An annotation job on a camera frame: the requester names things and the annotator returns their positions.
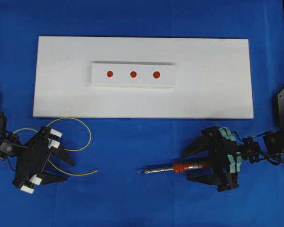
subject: white foam board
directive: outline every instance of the white foam board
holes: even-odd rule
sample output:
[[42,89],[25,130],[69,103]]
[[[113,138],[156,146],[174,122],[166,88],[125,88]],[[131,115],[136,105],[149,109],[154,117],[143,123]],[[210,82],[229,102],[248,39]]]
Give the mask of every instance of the white foam board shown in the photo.
[[35,117],[253,118],[247,39],[40,36],[35,82]]

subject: white block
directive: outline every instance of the white block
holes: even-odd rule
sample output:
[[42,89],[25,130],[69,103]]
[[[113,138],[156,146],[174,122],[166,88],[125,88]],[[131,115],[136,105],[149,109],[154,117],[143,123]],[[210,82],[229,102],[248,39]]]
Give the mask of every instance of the white block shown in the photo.
[[23,185],[21,188],[20,188],[21,191],[24,191],[24,192],[27,192],[29,194],[33,194],[34,193],[34,189],[30,188],[30,187],[27,187],[26,185]]
[[48,139],[48,148],[49,149],[51,147],[54,147],[54,148],[58,149],[59,146],[60,146],[60,142],[52,140],[52,139]]
[[61,132],[59,132],[59,131],[57,131],[57,130],[55,130],[55,129],[51,129],[51,132],[50,132],[52,135],[54,135],[54,136],[57,136],[57,137],[59,137],[59,138],[61,138],[61,136],[62,136],[62,133]]
[[94,62],[91,65],[91,85],[172,88],[175,86],[174,68],[168,63]]
[[41,182],[42,182],[42,179],[39,178],[39,177],[37,177],[37,175],[35,174],[35,175],[33,175],[33,176],[30,178],[29,181],[30,181],[31,183],[36,184],[36,185],[40,185]]
[[[170,63],[175,83],[168,89],[133,84],[123,87],[119,85],[129,82],[121,80],[114,86],[92,86],[92,78],[102,76],[92,73],[95,62],[136,62],[141,67],[141,62]],[[34,116],[253,118],[249,42],[41,36]]]

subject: blue fabric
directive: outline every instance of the blue fabric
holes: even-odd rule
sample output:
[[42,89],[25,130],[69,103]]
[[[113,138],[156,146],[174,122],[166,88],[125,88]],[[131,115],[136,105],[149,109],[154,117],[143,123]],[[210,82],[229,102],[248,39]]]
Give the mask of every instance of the blue fabric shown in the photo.
[[[284,86],[281,0],[0,0],[0,110],[9,130],[49,122],[32,117],[39,35],[248,38],[255,118],[85,119],[94,133],[90,147],[71,153],[76,167],[61,165],[100,171],[29,195],[11,185],[13,172],[0,162],[0,226],[284,227],[284,166],[244,162],[240,187],[220,193],[185,175],[136,173],[178,158],[205,127],[226,126],[242,137],[277,129],[271,99]],[[88,139],[75,122],[55,128],[66,147]],[[21,132],[23,141],[31,135]]]

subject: screwdriver shaft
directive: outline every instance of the screwdriver shaft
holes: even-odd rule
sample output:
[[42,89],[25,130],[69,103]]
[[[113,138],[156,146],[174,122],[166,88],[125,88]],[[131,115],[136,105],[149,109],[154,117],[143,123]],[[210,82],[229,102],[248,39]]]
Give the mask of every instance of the screwdriver shaft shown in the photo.
[[212,165],[211,165],[210,161],[188,163],[188,164],[175,163],[172,167],[158,168],[158,169],[147,169],[147,170],[141,171],[139,173],[153,174],[153,173],[174,171],[175,174],[178,174],[178,173],[182,173],[182,172],[187,171],[187,170],[202,169],[202,168],[207,168],[207,167],[211,167],[211,166]]

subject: black cable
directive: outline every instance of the black cable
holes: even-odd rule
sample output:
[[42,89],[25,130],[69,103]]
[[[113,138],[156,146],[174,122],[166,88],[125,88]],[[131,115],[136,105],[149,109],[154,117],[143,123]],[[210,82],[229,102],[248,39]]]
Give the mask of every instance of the black cable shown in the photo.
[[14,169],[13,166],[11,165],[11,162],[10,162],[9,158],[7,157],[6,159],[7,159],[8,162],[9,162],[9,167],[10,167],[10,169],[15,172],[15,169]]
[[239,134],[236,131],[232,131],[232,133],[235,134],[237,136],[238,140],[240,140],[243,143],[243,140],[241,140]]

